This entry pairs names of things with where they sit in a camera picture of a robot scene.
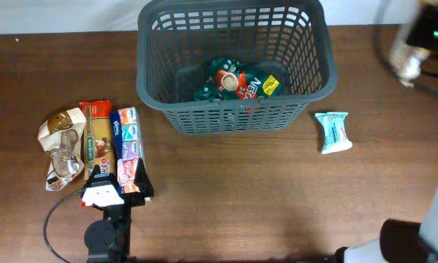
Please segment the beige snack bag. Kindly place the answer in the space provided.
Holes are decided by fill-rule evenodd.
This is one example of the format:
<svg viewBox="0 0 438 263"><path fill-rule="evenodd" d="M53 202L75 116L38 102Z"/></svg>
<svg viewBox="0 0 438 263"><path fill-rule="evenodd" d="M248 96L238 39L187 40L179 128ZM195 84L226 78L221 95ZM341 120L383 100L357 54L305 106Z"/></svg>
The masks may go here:
<svg viewBox="0 0 438 263"><path fill-rule="evenodd" d="M420 75L421 64L431 55L431 51L423 47L407 44L407 37L413 25L404 24L396 35L390 49L389 63L399 81L406 87L413 88L414 81Z"/></svg>

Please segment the Kleenex tissue multipack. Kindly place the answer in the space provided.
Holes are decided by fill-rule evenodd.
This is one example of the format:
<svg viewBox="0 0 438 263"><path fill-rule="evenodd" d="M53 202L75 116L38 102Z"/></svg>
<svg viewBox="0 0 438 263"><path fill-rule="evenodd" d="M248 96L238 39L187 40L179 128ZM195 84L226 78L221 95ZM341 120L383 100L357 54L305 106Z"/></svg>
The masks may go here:
<svg viewBox="0 0 438 263"><path fill-rule="evenodd" d="M143 159L140 122L137 110L128 107L110 112L113 142L117 156L117 180L121 194L140 192L135 185L139 159Z"/></svg>

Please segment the green Nescafe coffee bag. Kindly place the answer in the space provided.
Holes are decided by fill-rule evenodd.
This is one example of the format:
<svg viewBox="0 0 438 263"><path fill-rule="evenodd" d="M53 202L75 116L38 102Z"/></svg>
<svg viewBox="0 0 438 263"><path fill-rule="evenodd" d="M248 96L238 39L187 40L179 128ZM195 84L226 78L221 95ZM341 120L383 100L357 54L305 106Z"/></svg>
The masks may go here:
<svg viewBox="0 0 438 263"><path fill-rule="evenodd" d="M194 92L195 101L269 98L283 88L279 78L231 57L209 61L207 73L205 82Z"/></svg>

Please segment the teal wet wipes pack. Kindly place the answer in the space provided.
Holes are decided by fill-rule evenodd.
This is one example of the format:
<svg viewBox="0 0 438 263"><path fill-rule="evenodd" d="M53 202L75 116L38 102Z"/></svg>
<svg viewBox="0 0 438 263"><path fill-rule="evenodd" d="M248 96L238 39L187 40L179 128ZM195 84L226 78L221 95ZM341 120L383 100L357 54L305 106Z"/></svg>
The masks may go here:
<svg viewBox="0 0 438 263"><path fill-rule="evenodd" d="M336 153L350 149L353 144L348 139L344 121L346 112L316 113L315 118L321 124L324 132L322 154Z"/></svg>

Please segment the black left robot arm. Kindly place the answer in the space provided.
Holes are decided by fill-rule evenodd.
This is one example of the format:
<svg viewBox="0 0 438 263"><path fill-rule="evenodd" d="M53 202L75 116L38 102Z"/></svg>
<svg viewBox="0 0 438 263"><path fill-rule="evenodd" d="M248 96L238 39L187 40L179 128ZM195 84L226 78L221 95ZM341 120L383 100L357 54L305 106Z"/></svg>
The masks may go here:
<svg viewBox="0 0 438 263"><path fill-rule="evenodd" d="M132 208L144 206L154 197L154 188L142 159L137 160L134 184L140 188L138 192L122 194L116 176L101 172L98 165L84 183L82 205L103 213L103 219L92 223L84 234L88 263L139 261L130 255Z"/></svg>

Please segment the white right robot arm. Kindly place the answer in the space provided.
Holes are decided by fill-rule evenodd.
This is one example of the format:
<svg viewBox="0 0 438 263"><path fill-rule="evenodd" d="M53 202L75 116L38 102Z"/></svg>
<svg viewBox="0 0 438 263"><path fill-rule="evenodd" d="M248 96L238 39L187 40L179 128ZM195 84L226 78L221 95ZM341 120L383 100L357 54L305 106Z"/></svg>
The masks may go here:
<svg viewBox="0 0 438 263"><path fill-rule="evenodd" d="M438 100L435 91L417 81L421 64L438 56L438 1L421 1L410 22L399 30L384 56L380 34L373 33L374 51L381 65L403 85ZM386 220L378 239L365 245L341 247L324 262L438 262L438 186L422 222Z"/></svg>

